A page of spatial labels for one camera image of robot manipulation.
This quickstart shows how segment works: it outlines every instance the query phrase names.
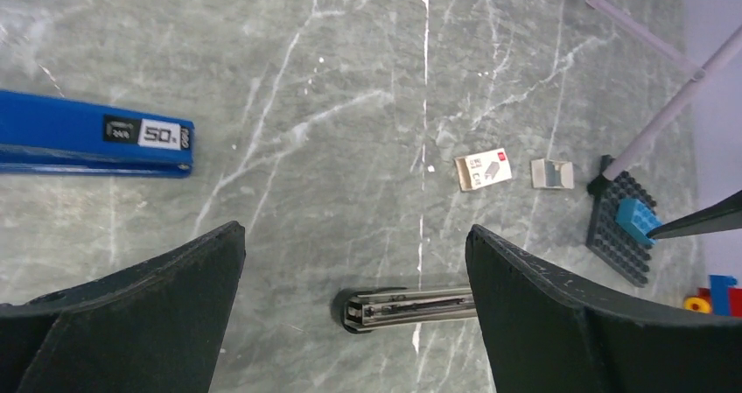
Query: cardboard piece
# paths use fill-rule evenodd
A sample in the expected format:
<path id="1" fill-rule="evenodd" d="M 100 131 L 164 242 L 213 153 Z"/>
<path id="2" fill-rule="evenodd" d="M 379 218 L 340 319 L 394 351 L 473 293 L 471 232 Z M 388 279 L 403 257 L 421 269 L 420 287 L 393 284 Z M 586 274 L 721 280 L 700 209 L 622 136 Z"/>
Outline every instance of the cardboard piece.
<path id="1" fill-rule="evenodd" d="M 454 158 L 458 183 L 462 192 L 469 192 L 513 178 L 505 149 Z"/>
<path id="2" fill-rule="evenodd" d="M 574 167 L 569 161 L 534 159 L 531 161 L 531 180 L 535 189 L 574 189 Z"/>

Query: gray marble surface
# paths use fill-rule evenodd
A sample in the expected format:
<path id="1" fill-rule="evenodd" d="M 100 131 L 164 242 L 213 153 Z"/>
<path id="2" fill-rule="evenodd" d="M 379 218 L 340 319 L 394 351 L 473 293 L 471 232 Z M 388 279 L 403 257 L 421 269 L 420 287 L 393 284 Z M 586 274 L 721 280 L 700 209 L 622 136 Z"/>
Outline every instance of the gray marble surface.
<path id="1" fill-rule="evenodd" d="M 680 45 L 681 0 L 617 4 Z M 662 242 L 633 288 L 584 247 L 582 188 L 681 78 L 583 0 L 0 0 L 0 87 L 183 117 L 198 135 L 186 180 L 0 178 L 0 299 L 238 220 L 248 255 L 212 391 L 493 391 L 476 320 L 351 336 L 333 295 L 465 284 L 479 223 L 678 305 L 702 280 L 696 240 Z M 514 178 L 460 192 L 452 159 L 499 147 Z M 578 189 L 532 189 L 542 157 L 573 161 Z M 694 210 L 689 118 L 632 173 L 663 218 Z"/>

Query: small white box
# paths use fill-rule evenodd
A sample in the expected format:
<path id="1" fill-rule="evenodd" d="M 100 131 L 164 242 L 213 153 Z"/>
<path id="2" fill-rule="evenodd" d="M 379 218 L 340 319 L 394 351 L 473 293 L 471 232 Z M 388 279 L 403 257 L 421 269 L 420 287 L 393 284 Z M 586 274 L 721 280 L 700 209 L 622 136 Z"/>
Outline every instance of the small white box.
<path id="1" fill-rule="evenodd" d="M 503 148 L 458 157 L 454 162 L 458 171 L 458 183 L 463 192 L 513 178 L 510 160 Z"/>
<path id="2" fill-rule="evenodd" d="M 574 167 L 569 161 L 534 159 L 531 161 L 531 180 L 535 189 L 574 189 Z"/>

